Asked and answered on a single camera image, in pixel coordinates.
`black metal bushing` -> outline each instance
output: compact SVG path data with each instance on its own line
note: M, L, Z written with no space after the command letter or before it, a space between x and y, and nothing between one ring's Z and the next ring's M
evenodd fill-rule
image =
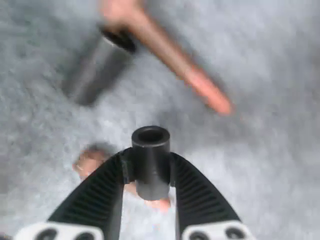
M170 183L170 134L159 126L145 126L132 134L136 191L147 201L165 199Z
M71 76L62 83L63 93L73 102L91 106L99 95L111 88L136 52L129 35L100 28L95 42L79 60Z

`copper pipe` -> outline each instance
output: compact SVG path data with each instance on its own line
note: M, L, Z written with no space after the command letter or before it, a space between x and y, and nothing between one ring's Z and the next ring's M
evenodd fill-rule
M172 72L191 85L212 109L223 115L232 112L226 95L144 11L140 0L102 0L101 11L111 28L126 28L131 32Z

